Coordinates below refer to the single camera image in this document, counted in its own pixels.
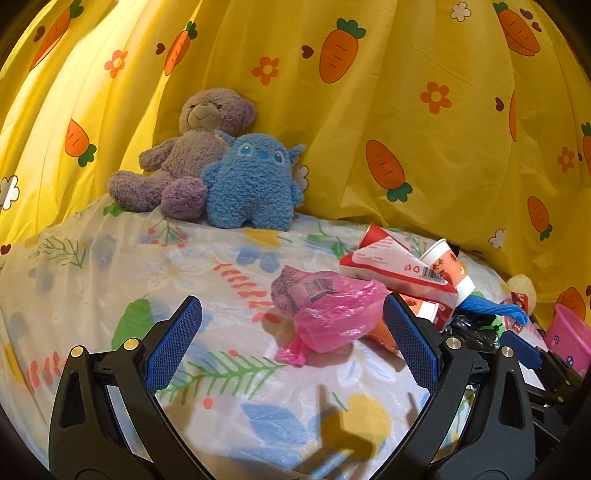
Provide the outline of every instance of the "stuffed animal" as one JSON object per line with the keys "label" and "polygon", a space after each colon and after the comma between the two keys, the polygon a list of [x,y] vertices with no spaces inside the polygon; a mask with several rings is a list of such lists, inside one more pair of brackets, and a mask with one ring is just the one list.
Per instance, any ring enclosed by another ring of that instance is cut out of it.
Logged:
{"label": "stuffed animal", "polygon": [[217,136],[227,150],[202,175],[209,189],[210,223],[220,228],[239,228],[250,221],[255,228],[289,230],[294,208],[304,202],[304,194],[293,180],[292,167],[305,145],[287,150],[269,135],[234,138],[218,132]]}
{"label": "stuffed animal", "polygon": [[254,105],[233,90],[212,88],[193,95],[181,111],[181,136],[139,155],[139,166],[154,173],[115,172],[109,179],[109,193],[132,212],[151,212],[161,204],[168,217],[196,221],[207,196],[207,187],[199,179],[201,170],[224,153],[215,131],[235,134],[254,119]]}

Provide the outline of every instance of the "blue rope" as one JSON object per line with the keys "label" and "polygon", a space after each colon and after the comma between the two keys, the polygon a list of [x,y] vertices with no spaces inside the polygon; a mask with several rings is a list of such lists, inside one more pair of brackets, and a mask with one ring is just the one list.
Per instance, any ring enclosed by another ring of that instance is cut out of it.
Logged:
{"label": "blue rope", "polygon": [[460,303],[457,308],[468,312],[511,317],[522,327],[527,325],[527,322],[529,321],[526,312],[521,310],[517,305],[499,305],[498,303],[479,297],[478,295],[470,295],[466,300]]}

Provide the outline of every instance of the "screw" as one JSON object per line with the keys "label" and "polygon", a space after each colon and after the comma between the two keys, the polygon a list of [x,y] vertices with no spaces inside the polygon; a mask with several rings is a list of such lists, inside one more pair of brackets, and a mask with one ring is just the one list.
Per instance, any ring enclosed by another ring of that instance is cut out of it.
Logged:
{"label": "screw", "polygon": [[72,350],[70,350],[70,355],[73,357],[80,356],[82,353],[84,353],[84,349],[80,345],[75,346]]}
{"label": "screw", "polygon": [[511,358],[513,356],[513,349],[511,347],[504,346],[501,348],[501,353],[507,358]]}
{"label": "screw", "polygon": [[462,346],[462,342],[456,337],[449,337],[445,343],[452,350],[458,350]]}
{"label": "screw", "polygon": [[135,350],[139,345],[139,340],[137,338],[128,338],[125,343],[123,344],[123,348],[126,350]]}

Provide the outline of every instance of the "floral bedsheet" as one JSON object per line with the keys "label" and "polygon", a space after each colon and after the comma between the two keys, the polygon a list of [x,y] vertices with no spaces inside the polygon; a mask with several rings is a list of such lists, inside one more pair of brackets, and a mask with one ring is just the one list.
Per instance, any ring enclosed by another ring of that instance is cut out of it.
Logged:
{"label": "floral bedsheet", "polygon": [[[220,479],[369,478],[427,391],[403,360],[365,340],[312,355],[299,369],[275,362],[293,324],[269,294],[285,265],[335,270],[365,229],[297,215],[289,232],[223,231],[173,222],[159,210],[124,212],[104,196],[1,257],[2,406],[47,464],[54,395],[72,346],[117,348],[192,294],[203,305],[202,327],[157,398],[206,467]],[[392,233],[417,254],[433,243]],[[491,268],[460,260],[483,295],[506,298]],[[540,342],[533,328],[528,335]],[[442,451],[457,440],[472,397],[467,391]],[[116,389],[112,398],[130,445],[148,458]]]}

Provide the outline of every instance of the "blue plush toy eye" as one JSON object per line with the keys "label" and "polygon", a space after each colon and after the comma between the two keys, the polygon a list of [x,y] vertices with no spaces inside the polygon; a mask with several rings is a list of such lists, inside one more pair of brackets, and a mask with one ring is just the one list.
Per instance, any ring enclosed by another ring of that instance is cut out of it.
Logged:
{"label": "blue plush toy eye", "polygon": [[249,155],[252,155],[253,150],[254,149],[252,148],[252,145],[250,143],[245,143],[238,149],[238,155],[248,157]]}
{"label": "blue plush toy eye", "polygon": [[283,156],[283,152],[277,150],[275,152],[275,155],[273,156],[273,160],[275,160],[277,163],[285,163],[285,157]]}

